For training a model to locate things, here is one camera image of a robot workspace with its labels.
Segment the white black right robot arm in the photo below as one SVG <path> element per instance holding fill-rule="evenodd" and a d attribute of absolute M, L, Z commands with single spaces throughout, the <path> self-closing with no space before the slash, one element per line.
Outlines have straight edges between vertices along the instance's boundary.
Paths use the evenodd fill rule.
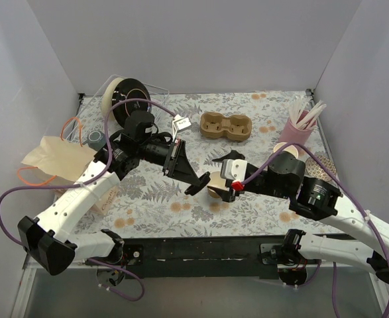
<path fill-rule="evenodd" d="M 266 170 L 249 164 L 233 150 L 218 159 L 225 187 L 213 188 L 225 202 L 244 192 L 289 199 L 295 214 L 330 225 L 349 235 L 339 240 L 290 229 L 281 245 L 264 251 L 271 264 L 295 264 L 304 260 L 327 260 L 356 266 L 389 284 L 389 224 L 361 213 L 356 203 L 328 182 L 304 175 L 306 165 L 283 151 L 271 156 Z"/>

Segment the brown paper coffee cup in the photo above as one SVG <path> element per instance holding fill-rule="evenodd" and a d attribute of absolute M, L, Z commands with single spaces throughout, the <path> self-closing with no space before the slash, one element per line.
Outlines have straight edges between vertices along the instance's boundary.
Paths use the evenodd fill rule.
<path fill-rule="evenodd" d="M 226 180 L 221 178 L 221 172 L 220 171 L 215 171 L 210 173 L 210 181 L 207 184 L 207 192 L 208 195 L 212 198 L 215 199 L 220 199 L 221 197 L 213 190 L 214 188 L 226 190 L 227 187 L 225 186 Z"/>

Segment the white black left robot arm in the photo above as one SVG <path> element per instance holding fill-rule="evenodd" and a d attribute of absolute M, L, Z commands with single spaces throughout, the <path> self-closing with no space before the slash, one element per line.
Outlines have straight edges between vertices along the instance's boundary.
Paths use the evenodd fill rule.
<path fill-rule="evenodd" d="M 142 160 L 161 166 L 165 176 L 187 183 L 186 195 L 195 195 L 203 189 L 210 181 L 210 174 L 197 176 L 187 158 L 185 141 L 177 137 L 190 125 L 187 117 L 176 115 L 171 133 L 154 133 L 152 113 L 132 112 L 124 128 L 112 134 L 70 189 L 35 218 L 24 217 L 19 221 L 24 250 L 52 276 L 62 273 L 77 259 L 120 263 L 124 242 L 119 235 L 105 229 L 92 235 L 73 236 L 73 228 Z"/>

